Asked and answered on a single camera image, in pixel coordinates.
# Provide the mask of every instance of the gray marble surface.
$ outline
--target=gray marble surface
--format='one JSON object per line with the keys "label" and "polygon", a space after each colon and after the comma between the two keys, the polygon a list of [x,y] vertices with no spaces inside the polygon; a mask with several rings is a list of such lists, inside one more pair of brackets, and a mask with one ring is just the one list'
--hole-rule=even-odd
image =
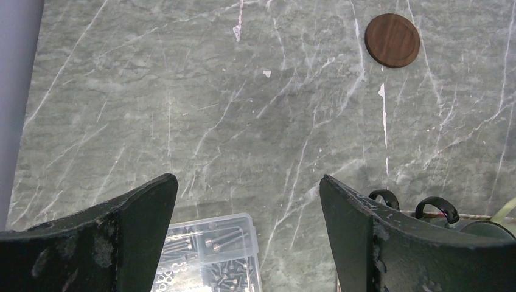
{"label": "gray marble surface", "polygon": [[[8,228],[171,172],[174,222],[251,214],[264,291],[332,291],[324,173],[405,210],[514,196],[514,2],[46,2]],[[402,69],[363,42],[391,12],[422,40]]]}

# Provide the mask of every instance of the black handle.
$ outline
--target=black handle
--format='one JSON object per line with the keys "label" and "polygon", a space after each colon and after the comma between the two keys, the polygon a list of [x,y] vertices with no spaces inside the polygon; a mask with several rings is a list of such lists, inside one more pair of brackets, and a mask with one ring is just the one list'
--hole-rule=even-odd
{"label": "black handle", "polygon": [[414,217],[416,219],[423,218],[423,209],[426,205],[432,205],[439,209],[444,214],[444,217],[446,217],[448,224],[457,223],[460,219],[457,209],[455,209],[450,202],[438,196],[429,196],[417,204],[416,211],[414,213]]}
{"label": "black handle", "polygon": [[396,195],[393,194],[390,190],[374,190],[369,194],[369,198],[376,200],[380,196],[384,201],[387,207],[391,207],[397,211],[400,210],[400,203],[398,203],[398,199]]}

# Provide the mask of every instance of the textured black surface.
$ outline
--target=textured black surface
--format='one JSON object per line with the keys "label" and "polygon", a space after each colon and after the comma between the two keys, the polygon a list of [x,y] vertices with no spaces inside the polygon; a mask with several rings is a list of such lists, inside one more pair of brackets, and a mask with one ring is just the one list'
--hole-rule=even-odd
{"label": "textured black surface", "polygon": [[433,226],[327,175],[320,195],[343,291],[515,291],[514,241]]}
{"label": "textured black surface", "polygon": [[150,291],[177,188],[165,174],[74,215],[0,233],[0,291]]}

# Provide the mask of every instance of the clear plastic box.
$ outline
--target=clear plastic box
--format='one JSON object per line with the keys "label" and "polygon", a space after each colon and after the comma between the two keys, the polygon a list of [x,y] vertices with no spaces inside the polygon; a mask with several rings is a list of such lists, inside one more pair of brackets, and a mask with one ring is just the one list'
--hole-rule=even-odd
{"label": "clear plastic box", "polygon": [[262,292],[251,216],[171,224],[151,292]]}

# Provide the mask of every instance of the round brown disc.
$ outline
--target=round brown disc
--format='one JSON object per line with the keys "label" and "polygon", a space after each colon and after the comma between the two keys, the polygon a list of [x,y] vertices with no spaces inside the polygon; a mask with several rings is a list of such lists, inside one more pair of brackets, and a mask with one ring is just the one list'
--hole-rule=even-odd
{"label": "round brown disc", "polygon": [[378,63],[390,67],[404,67],[419,53],[419,34],[408,19],[398,14],[375,17],[366,29],[366,48]]}

